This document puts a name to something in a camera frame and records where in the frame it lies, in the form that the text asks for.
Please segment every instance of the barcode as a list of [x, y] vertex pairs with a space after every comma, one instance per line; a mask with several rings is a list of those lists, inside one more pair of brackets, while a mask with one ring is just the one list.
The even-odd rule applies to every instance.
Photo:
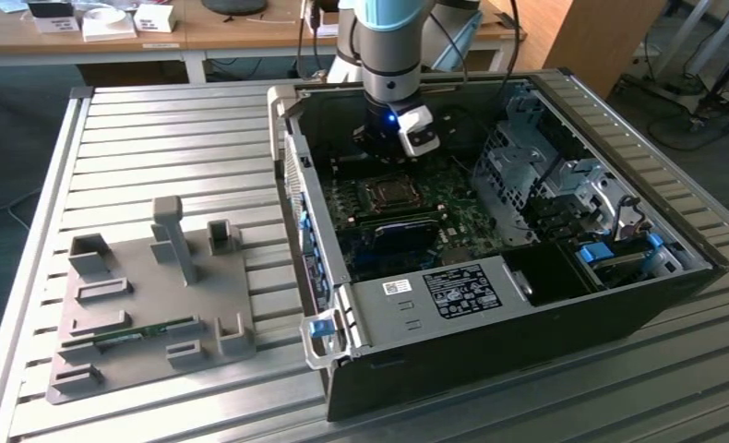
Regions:
[[388, 281], [384, 286], [388, 295], [412, 291], [412, 283], [409, 283], [409, 280]]

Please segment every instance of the metal bracket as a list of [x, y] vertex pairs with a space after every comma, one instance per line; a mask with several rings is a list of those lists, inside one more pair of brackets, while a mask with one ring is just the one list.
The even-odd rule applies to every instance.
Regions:
[[279, 158], [279, 134], [278, 119], [290, 115], [291, 108], [299, 103], [301, 99], [293, 85], [277, 85], [266, 93], [269, 99], [269, 134], [271, 143], [271, 158], [277, 162]]

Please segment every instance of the blue latch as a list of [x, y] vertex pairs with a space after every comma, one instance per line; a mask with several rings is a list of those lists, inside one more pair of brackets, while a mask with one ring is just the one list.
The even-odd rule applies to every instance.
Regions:
[[310, 322], [310, 337], [313, 339], [321, 339], [329, 335], [335, 334], [335, 321], [329, 320], [313, 320]]
[[665, 242], [663, 241], [663, 237], [659, 234], [656, 233], [649, 234], [649, 244], [652, 245], [655, 249], [660, 248], [664, 243]]
[[581, 248], [580, 253], [586, 263], [613, 257], [613, 252], [610, 251], [608, 245], [602, 242], [585, 245]]

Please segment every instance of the green circuit board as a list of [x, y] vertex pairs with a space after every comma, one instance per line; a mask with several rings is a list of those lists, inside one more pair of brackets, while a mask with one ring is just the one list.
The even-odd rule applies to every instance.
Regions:
[[[355, 166], [374, 172], [366, 177], [349, 178], [341, 166], [341, 173], [322, 180], [354, 281], [489, 257], [504, 249], [496, 221], [469, 182], [473, 166], [436, 153], [401, 166]], [[393, 235], [389, 242], [398, 243], [398, 250], [385, 252], [380, 234], [401, 225], [421, 232]]]

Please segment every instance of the white sticker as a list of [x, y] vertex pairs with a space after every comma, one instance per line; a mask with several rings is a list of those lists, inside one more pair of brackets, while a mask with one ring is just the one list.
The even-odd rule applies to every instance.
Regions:
[[178, 43], [143, 43], [143, 49], [178, 48], [179, 46]]
[[385, 283], [385, 294], [394, 295], [397, 293], [408, 293], [412, 291], [412, 283], [409, 280], [388, 281]]

